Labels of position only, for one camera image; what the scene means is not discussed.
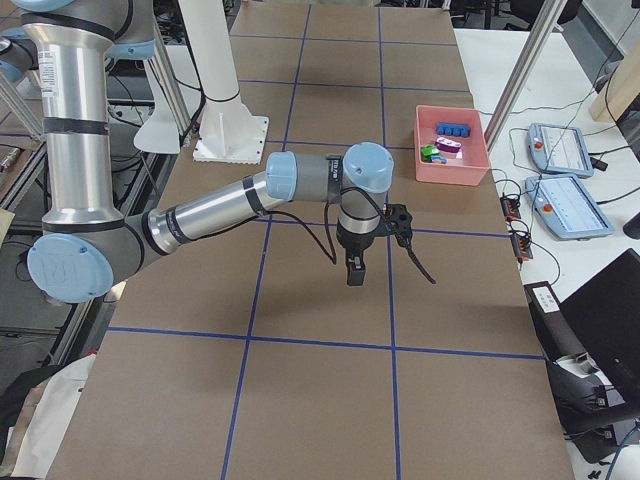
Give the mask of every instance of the blue joint cap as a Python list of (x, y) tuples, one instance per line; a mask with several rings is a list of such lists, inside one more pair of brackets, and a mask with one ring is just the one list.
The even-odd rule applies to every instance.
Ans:
[(29, 35), (27, 35), (22, 27), (7, 28), (0, 32), (0, 35), (9, 40), (29, 40)]
[(0, 72), (2, 72), (3, 75), (7, 77), (7, 80), (9, 80), (11, 83), (17, 82), (18, 80), (20, 80), (20, 78), (22, 78), (22, 73), (23, 73), (20, 70), (18, 70), (16, 67), (11, 65), (10, 63), (2, 62), (2, 61), (0, 61)]
[(353, 145), (345, 153), (342, 166), (349, 180), (368, 193), (384, 193), (391, 187), (393, 157), (377, 143)]
[(148, 60), (155, 53), (155, 41), (117, 43), (107, 51), (107, 58), (114, 60)]
[(31, 12), (51, 12), (66, 7), (75, 0), (12, 0), (12, 2)]
[(27, 257), (35, 284), (58, 300), (81, 303), (104, 295), (113, 286), (113, 270), (86, 240), (63, 233), (39, 238)]
[(275, 152), (267, 159), (267, 193), (271, 198), (291, 201), (298, 183), (298, 164), (291, 152)]

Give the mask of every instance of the robotic arm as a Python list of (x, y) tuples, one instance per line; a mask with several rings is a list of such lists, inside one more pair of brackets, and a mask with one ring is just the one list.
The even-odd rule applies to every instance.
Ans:
[(349, 285), (363, 283), (364, 251), (376, 236), (394, 233), (400, 242), (402, 224), (410, 239), (405, 210), (396, 206), (393, 222), (382, 214), (393, 159), (372, 143), (354, 145), (344, 158), (275, 153), (264, 172), (184, 205), (124, 218), (111, 194), (104, 58), (153, 54), (151, 0), (111, 0), (109, 8), (101, 0), (14, 3), (28, 11), (23, 28), (40, 66), (52, 208), (28, 267), (49, 295), (69, 303), (101, 296), (181, 245), (294, 200), (341, 204), (337, 236)]

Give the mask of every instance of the metal pole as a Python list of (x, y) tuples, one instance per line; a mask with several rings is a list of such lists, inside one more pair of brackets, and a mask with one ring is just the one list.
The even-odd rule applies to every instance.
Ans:
[(31, 138), (42, 141), (42, 122), (38, 120), (29, 105), (22, 99), (16, 87), (2, 73), (0, 73), (0, 97), (7, 104), (9, 110), (18, 117), (18, 120), (29, 131)]
[(173, 72), (173, 67), (167, 55), (167, 49), (164, 46), (164, 40), (162, 39), (162, 34), (155, 19), (153, 20), (153, 33), (156, 41), (156, 49), (153, 57), (149, 59), (149, 64), (160, 88), (165, 94), (167, 104), (169, 105), (171, 113), (173, 113), (173, 118), (176, 121), (180, 135), (188, 134), (189, 132), (187, 132), (187, 130), (191, 124), (189, 111), (182, 97), (182, 92), (178, 87), (178, 82), (176, 82), (175, 73)]
[(507, 118), (513, 110), (513, 106), (518, 100), (518, 96), (524, 87), (531, 69), (538, 59), (538, 55), (547, 43), (549, 35), (553, 31), (560, 14), (566, 5), (567, 0), (545, 0), (538, 18), (533, 24), (533, 29), (529, 33), (527, 42), (525, 43), (520, 57), (516, 62), (516, 66), (511, 72), (509, 81), (502, 92), (502, 96), (496, 105), (491, 121), (487, 126), (484, 138), (487, 142), (487, 148), (491, 151), (500, 135), (500, 132), (507, 123)]

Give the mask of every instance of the brown table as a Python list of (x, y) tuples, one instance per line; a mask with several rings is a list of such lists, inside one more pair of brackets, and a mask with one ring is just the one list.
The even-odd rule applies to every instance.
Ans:
[[(232, 33), (266, 153), (387, 146), (438, 284), (378, 239), (346, 287), (281, 218), (183, 247), (129, 281), (48, 478), (573, 478), (492, 181), (414, 180), (415, 106), (473, 105), (448, 14), (249, 3)], [(162, 203), (262, 168), (184, 152)]]

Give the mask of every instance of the blue toy block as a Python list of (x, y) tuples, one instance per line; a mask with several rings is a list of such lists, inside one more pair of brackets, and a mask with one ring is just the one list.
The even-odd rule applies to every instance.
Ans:
[(438, 135), (450, 135), (453, 137), (468, 137), (471, 134), (469, 125), (459, 123), (438, 123), (436, 127)]

